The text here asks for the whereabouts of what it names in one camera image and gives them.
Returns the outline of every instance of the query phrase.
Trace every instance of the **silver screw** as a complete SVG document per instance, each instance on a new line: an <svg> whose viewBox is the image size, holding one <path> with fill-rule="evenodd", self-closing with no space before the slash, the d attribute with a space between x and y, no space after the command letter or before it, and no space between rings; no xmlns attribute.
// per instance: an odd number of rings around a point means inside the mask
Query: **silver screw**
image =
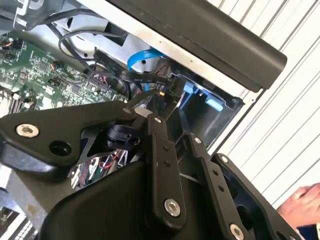
<svg viewBox="0 0 320 240"><path fill-rule="evenodd" d="M164 209L172 217L178 217L181 213L179 204L172 198L169 198L164 201Z"/></svg>
<svg viewBox="0 0 320 240"><path fill-rule="evenodd" d="M197 144L201 144L201 143L202 143L202 141L201 141L199 138L197 138L197 137L195 137L194 140L195 140L195 142L196 142Z"/></svg>
<svg viewBox="0 0 320 240"><path fill-rule="evenodd" d="M123 110L124 112L126 112L127 114L131 114L131 111L130 111L129 108L124 107L124 108L122 108L122 110Z"/></svg>
<svg viewBox="0 0 320 240"><path fill-rule="evenodd" d="M25 138L35 138L39 135L39 129L28 123L20 124L15 129L16 133L19 134L21 137Z"/></svg>
<svg viewBox="0 0 320 240"><path fill-rule="evenodd" d="M226 158L225 156L221 156L221 160L222 162L224 162L225 164L227 164L229 162L228 158Z"/></svg>
<svg viewBox="0 0 320 240"><path fill-rule="evenodd" d="M158 117L155 117L154 120L156 120L158 123L161 123L161 122L162 122L161 119L158 118Z"/></svg>
<svg viewBox="0 0 320 240"><path fill-rule="evenodd" d="M233 223L230 224L230 231L236 240L244 240L245 239L244 233L241 231L241 229L237 225L235 225Z"/></svg>

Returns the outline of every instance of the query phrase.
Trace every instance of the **hand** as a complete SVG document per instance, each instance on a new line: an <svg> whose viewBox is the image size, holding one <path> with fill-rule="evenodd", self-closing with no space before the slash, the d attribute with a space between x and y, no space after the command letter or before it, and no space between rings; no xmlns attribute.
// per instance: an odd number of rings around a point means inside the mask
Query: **hand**
<svg viewBox="0 0 320 240"><path fill-rule="evenodd" d="M320 223L320 183L300 187L277 211L293 229Z"/></svg>

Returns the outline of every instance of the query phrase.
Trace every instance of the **finger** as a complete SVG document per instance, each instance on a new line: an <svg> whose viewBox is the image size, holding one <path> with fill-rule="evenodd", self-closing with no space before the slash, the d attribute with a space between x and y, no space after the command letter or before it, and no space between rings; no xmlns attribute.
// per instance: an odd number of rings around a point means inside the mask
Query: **finger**
<svg viewBox="0 0 320 240"><path fill-rule="evenodd" d="M301 186L291 196L293 199L298 200L305 195L313 186Z"/></svg>
<svg viewBox="0 0 320 240"><path fill-rule="evenodd" d="M300 198L301 202L303 204L308 204L312 200L314 200L319 193L320 193L320 183L317 183Z"/></svg>
<svg viewBox="0 0 320 240"><path fill-rule="evenodd" d="M312 199L307 205L307 208L311 208L313 210L319 211L320 210L320 192L318 195Z"/></svg>

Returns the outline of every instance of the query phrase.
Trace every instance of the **motherboard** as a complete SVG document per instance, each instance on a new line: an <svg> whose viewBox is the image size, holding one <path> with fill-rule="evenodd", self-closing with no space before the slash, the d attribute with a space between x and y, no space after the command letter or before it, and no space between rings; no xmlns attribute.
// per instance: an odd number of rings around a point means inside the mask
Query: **motherboard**
<svg viewBox="0 0 320 240"><path fill-rule="evenodd" d="M7 113L126 98L103 76L91 76L9 33L0 36L0 117Z"/></svg>

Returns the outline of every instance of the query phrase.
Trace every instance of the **white wall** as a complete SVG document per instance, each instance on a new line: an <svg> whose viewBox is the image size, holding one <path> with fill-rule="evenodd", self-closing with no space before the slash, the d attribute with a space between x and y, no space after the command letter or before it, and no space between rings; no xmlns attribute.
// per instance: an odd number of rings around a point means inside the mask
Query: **white wall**
<svg viewBox="0 0 320 240"><path fill-rule="evenodd" d="M219 152L278 207L320 182L320 3L209 0L282 51L288 62Z"/></svg>

